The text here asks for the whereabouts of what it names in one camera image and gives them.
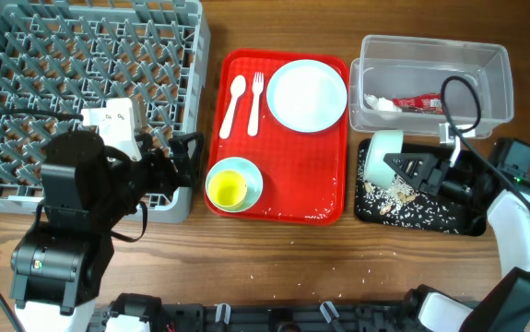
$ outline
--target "light blue bowl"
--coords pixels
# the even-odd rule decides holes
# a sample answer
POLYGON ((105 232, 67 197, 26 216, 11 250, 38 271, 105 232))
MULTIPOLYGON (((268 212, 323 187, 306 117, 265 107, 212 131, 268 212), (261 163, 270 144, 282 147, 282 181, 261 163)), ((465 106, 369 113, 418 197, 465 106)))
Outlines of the light blue bowl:
POLYGON ((206 193, 209 201, 216 208, 229 213, 243 212, 254 206, 254 204, 256 204, 258 199, 261 197, 261 194, 263 193, 263 175, 258 170, 258 167, 256 167, 256 165, 249 160, 240 157, 226 158, 224 160, 220 160, 211 168, 211 170, 209 170, 206 179, 206 193), (217 173, 223 171, 235 171, 239 173, 246 180, 246 186, 248 187, 244 203, 242 203, 240 207, 233 210, 217 205, 209 196, 208 187, 211 179, 213 179, 217 173))

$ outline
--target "clear plastic bin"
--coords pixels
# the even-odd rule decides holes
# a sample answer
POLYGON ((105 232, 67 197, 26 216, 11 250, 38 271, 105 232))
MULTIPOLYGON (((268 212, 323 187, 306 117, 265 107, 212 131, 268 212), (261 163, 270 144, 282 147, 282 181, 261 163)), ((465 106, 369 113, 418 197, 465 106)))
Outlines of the clear plastic bin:
MULTIPOLYGON (((437 136, 443 115, 376 111, 364 94, 388 100, 439 93, 449 76, 465 77, 474 85, 482 106, 477 137, 514 117, 512 76, 503 46, 467 41, 368 35, 360 59, 350 67, 350 125, 359 132, 402 129, 409 135, 437 136)), ((453 81, 447 105, 457 124, 472 124, 476 107, 467 88, 453 81)))

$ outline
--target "red snack bag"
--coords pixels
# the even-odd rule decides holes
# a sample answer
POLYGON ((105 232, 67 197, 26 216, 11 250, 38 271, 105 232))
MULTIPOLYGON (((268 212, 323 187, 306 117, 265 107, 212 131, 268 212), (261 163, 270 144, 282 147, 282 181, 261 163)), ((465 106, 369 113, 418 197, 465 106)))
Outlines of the red snack bag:
POLYGON ((394 98, 395 106, 402 112, 442 114, 441 93, 427 93, 411 98, 394 98))

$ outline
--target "yellow cup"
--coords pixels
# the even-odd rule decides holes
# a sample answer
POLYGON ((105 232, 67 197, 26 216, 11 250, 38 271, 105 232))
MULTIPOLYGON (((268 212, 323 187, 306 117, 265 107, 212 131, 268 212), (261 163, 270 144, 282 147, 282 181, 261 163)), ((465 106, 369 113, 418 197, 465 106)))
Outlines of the yellow cup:
POLYGON ((207 194, 213 204, 232 210, 244 203, 247 191, 246 180, 235 171, 217 173, 207 186, 207 194))

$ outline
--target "wooden surface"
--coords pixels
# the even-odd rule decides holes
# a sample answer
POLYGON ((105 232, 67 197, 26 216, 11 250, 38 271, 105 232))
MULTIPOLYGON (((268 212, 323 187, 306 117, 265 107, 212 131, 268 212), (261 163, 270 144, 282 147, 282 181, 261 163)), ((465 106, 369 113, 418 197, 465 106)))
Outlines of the wooden surface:
MULTIPOLYGON (((374 33, 504 45, 512 66, 514 120, 477 146, 487 154, 496 136, 530 142, 530 2, 206 0, 204 9, 212 39, 199 128, 207 137, 227 53, 243 47, 329 53, 350 64, 359 57, 363 37, 374 33)), ((420 283, 463 300, 482 299, 501 277, 490 229, 470 238, 354 218, 356 148, 367 137, 349 133, 347 203, 336 224, 314 228, 222 219, 207 209, 198 189, 183 224, 152 223, 142 241, 115 242, 98 303, 122 292, 204 305, 355 302, 400 299, 420 283)), ((435 143, 434 138, 406 140, 435 143)), ((11 253, 31 222, 32 216, 0 214, 0 291, 5 296, 11 253)), ((122 222, 116 229, 135 235, 140 224, 122 222)), ((10 324, 0 310, 4 330, 10 324)))

